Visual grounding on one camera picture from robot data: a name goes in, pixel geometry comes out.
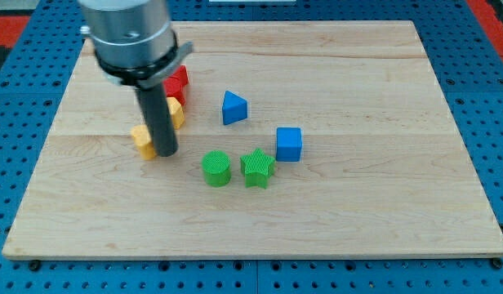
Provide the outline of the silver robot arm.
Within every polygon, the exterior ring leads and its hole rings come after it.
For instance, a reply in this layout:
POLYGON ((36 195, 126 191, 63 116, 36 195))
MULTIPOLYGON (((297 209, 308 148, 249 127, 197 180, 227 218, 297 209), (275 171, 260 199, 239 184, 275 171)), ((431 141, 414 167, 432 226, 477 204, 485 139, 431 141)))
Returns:
POLYGON ((148 89, 161 83, 194 51, 179 45, 165 0, 79 0, 100 67, 117 83, 148 89))

